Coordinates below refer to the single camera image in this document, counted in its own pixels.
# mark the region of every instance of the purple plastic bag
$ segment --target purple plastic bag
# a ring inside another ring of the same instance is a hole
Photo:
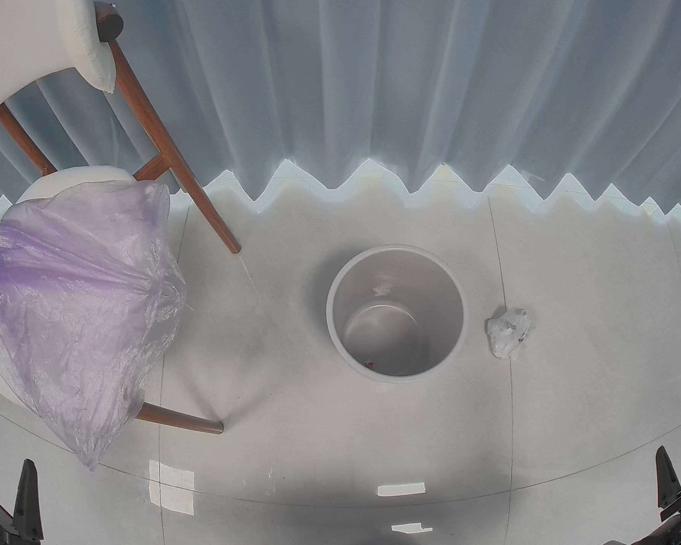
[[[87,182],[0,222],[0,375],[89,468],[179,326],[168,214],[164,184]]]

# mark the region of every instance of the plastic bag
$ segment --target plastic bag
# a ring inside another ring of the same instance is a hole
[[[516,349],[527,337],[532,322],[524,309],[510,309],[487,321],[491,354],[497,359],[517,359]]]
[[[0,376],[89,468],[179,326],[168,214],[164,184],[87,182],[0,222]]]

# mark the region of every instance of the white chair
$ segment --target white chair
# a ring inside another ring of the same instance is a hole
[[[171,169],[227,248],[239,252],[238,242],[191,173],[115,41],[122,29],[114,6],[92,0],[0,0],[0,122],[43,175],[18,201],[49,198],[82,182],[156,179]],[[112,92],[116,85],[154,142],[158,154],[133,176],[110,166],[56,171],[5,105],[6,98],[30,82],[71,67],[100,90]],[[1,376],[0,394],[23,405]],[[224,430],[221,422],[148,403],[136,417],[214,434]]]

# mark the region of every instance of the crumpled clear plastic bag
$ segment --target crumpled clear plastic bag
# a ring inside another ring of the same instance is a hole
[[[87,182],[0,222],[0,375],[89,468],[182,317],[168,214],[164,184]]]
[[[497,359],[517,359],[517,348],[527,337],[532,322],[525,309],[510,309],[487,321],[491,354]]]

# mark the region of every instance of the curtain fold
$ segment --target curtain fold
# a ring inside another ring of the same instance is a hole
[[[441,163],[477,191],[511,164],[543,197],[572,173],[681,204],[681,0],[104,1],[202,184],[229,169],[256,198],[290,159],[334,188],[370,157],[412,192]],[[72,70],[8,105],[61,168],[154,153]],[[0,195],[36,176],[0,132]]]

